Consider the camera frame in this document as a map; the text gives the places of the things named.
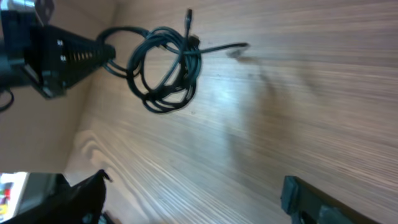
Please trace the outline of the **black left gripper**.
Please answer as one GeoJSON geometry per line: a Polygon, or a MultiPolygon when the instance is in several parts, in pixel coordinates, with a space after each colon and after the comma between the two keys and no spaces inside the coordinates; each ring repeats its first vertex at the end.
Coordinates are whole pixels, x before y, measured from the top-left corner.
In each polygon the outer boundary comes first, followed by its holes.
{"type": "Polygon", "coordinates": [[[2,11],[1,25],[1,92],[31,86],[57,98],[116,56],[113,46],[43,26],[32,12],[2,11]]]}

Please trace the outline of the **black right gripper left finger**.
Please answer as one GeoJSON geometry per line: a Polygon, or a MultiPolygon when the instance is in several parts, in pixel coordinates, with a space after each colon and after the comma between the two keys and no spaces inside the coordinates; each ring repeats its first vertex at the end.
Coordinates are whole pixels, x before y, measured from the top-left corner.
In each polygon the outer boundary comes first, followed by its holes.
{"type": "Polygon", "coordinates": [[[100,169],[80,183],[8,220],[8,224],[111,224],[103,211],[109,175],[100,169]]]}

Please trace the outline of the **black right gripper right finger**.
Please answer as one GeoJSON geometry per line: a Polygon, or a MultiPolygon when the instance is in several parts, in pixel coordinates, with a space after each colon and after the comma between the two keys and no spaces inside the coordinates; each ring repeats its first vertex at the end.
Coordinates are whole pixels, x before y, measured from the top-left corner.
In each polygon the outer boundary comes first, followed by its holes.
{"type": "Polygon", "coordinates": [[[280,196],[281,208],[293,224],[376,224],[303,179],[286,175],[280,196]]]}

